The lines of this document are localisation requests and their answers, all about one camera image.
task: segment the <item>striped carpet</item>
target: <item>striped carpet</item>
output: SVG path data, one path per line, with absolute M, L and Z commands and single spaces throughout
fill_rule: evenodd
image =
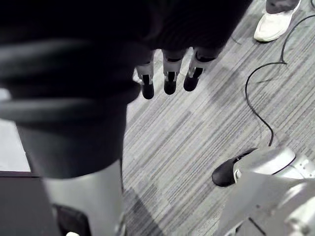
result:
M 195 91 L 183 89 L 190 50 L 175 94 L 163 91 L 162 55 L 155 55 L 155 96 L 128 108 L 124 183 L 131 236 L 211 236 L 231 189 L 215 187 L 212 171 L 251 147 L 266 146 L 270 133 L 244 100 L 247 76 L 259 65 L 278 61 L 285 37 L 269 44 L 252 38 L 265 2 L 255 0 L 220 57 Z M 292 24 L 315 14 L 308 1 Z M 275 130 L 274 145 L 287 145 L 315 158 L 315 18 L 291 36 L 289 66 L 261 69 L 249 84 L 257 111 Z

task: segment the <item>gray pants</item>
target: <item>gray pants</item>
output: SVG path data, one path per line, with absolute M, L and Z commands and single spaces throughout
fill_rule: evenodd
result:
M 300 0 L 267 0 L 266 11 L 276 14 L 283 11 L 290 11 L 296 8 Z

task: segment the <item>floor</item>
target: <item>floor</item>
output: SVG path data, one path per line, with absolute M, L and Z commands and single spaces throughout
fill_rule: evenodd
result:
M 161 52 L 155 55 L 155 96 L 130 104 L 124 152 L 125 204 L 131 236 L 211 236 L 230 188 L 215 187 L 212 171 L 250 147 L 266 146 L 270 133 L 244 100 L 246 78 L 259 65 L 279 60 L 284 37 L 269 44 L 252 38 L 264 0 L 255 0 L 220 57 L 195 91 L 183 89 L 184 58 L 174 95 L 163 91 Z M 302 4 L 293 24 L 314 14 Z M 288 42 L 289 66 L 270 66 L 249 84 L 252 104 L 272 125 L 274 146 L 287 145 L 315 158 L 315 18 Z M 0 99 L 6 97 L 0 90 Z M 27 171 L 13 124 L 0 121 L 1 170 Z

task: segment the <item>black cable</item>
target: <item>black cable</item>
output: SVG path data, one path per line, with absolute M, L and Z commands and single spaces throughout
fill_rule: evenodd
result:
M 315 4 L 313 3 L 313 0 L 311 0 L 311 5 L 312 7 L 315 9 Z M 269 66 L 269 65 L 276 65 L 276 64 L 283 64 L 283 65 L 287 65 L 287 63 L 285 62 L 284 60 L 284 50 L 285 50 L 285 46 L 286 46 L 286 43 L 288 42 L 291 34 L 293 33 L 293 31 L 296 29 L 296 27 L 298 25 L 300 25 L 303 21 L 307 20 L 308 18 L 311 18 L 311 17 L 315 17 L 315 15 L 311 15 L 311 16 L 308 16 L 308 17 L 305 17 L 303 18 L 302 20 L 300 20 L 292 29 L 291 31 L 289 32 L 289 34 L 287 35 L 287 37 L 285 38 L 284 40 L 284 43 L 283 43 L 283 46 L 282 46 L 282 50 L 281 50 L 281 56 L 280 56 L 280 60 L 278 62 L 270 62 L 270 63 L 267 63 L 267 64 L 264 64 L 258 68 L 256 68 L 247 78 L 246 80 L 246 84 L 245 84 L 245 98 L 246 98 L 246 102 L 247 102 L 247 105 L 249 106 L 249 108 L 251 109 L 251 111 L 268 127 L 268 129 L 270 130 L 271 132 L 271 137 L 270 137 L 270 141 L 269 141 L 269 144 L 268 146 L 270 147 L 272 145 L 272 142 L 274 140 L 274 130 L 271 128 L 271 126 L 258 114 L 258 112 L 255 110 L 255 108 L 252 106 L 250 100 L 249 100 L 249 97 L 248 97 L 248 93 L 247 93 L 247 87 L 248 87 L 248 83 L 252 77 L 252 75 L 260 70 L 261 68 L 263 67 L 266 67 L 266 66 Z

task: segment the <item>white sneaker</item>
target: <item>white sneaker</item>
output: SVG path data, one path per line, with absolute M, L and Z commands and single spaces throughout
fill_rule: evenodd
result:
M 256 28 L 254 39 L 260 42 L 269 42 L 279 38 L 289 28 L 292 15 L 299 8 L 301 0 L 291 11 L 284 11 L 276 14 L 265 14 L 260 19 Z

